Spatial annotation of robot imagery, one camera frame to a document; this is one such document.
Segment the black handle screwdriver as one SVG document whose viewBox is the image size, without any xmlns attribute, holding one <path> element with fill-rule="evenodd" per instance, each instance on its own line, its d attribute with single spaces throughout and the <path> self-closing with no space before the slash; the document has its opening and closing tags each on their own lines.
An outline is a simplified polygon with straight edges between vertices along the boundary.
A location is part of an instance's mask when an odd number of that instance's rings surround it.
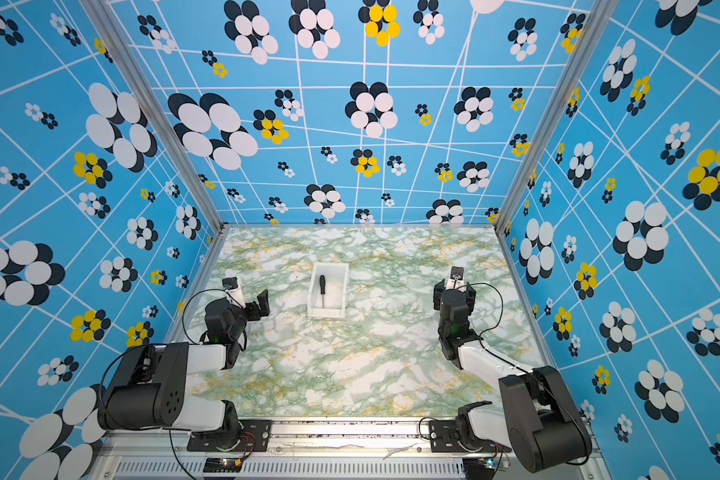
<svg viewBox="0 0 720 480">
<path fill-rule="evenodd" d="M 319 285 L 319 292 L 320 292 L 320 307 L 325 307 L 325 295 L 326 295 L 326 287 L 327 287 L 327 281 L 326 277 L 324 275 L 320 275 L 318 278 L 318 285 Z"/>
</svg>

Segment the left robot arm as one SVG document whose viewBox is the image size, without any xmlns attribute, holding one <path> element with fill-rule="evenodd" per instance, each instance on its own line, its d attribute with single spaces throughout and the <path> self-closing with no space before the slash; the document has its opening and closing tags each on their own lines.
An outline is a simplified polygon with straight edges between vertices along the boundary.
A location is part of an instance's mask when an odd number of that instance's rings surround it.
<svg viewBox="0 0 720 480">
<path fill-rule="evenodd" d="M 247 348 L 247 324 L 270 314 L 269 292 L 244 303 L 239 289 L 205 308 L 201 341 L 128 348 L 107 387 L 99 393 L 97 421 L 104 430 L 190 432 L 205 448 L 230 449 L 246 436 L 228 400 L 187 392 L 191 375 L 231 369 Z"/>
</svg>

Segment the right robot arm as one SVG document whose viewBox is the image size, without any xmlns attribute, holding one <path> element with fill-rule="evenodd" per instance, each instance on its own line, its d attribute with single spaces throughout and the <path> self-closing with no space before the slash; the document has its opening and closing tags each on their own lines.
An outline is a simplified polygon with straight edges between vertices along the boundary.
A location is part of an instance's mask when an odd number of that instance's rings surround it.
<svg viewBox="0 0 720 480">
<path fill-rule="evenodd" d="M 470 453 L 491 446 L 511 450 L 536 473 L 562 464 L 581 466 L 593 451 L 591 435 L 560 372 L 532 367 L 490 347 L 472 328 L 477 292 L 454 267 L 433 287 L 438 340 L 446 360 L 499 391 L 501 403 L 474 402 L 458 410 L 458 442 Z"/>
</svg>

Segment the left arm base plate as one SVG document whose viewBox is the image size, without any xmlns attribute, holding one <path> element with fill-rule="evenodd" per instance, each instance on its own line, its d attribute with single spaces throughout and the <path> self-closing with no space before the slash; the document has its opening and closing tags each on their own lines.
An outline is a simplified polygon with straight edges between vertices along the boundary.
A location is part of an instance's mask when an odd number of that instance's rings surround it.
<svg viewBox="0 0 720 480">
<path fill-rule="evenodd" d="M 268 448 L 271 427 L 271 420 L 243 419 L 230 428 L 223 427 L 212 432 L 192 432 L 187 450 L 204 453 L 264 452 Z"/>
</svg>

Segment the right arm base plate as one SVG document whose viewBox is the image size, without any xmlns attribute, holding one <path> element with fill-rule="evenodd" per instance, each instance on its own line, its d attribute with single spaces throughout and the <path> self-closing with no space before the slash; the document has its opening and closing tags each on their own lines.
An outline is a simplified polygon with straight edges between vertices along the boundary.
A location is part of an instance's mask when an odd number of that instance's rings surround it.
<svg viewBox="0 0 720 480">
<path fill-rule="evenodd" d="M 434 453 L 476 453 L 497 456 L 512 449 L 491 440 L 481 440 L 468 433 L 456 420 L 425 418 L 418 425 L 419 436 L 427 441 Z"/>
</svg>

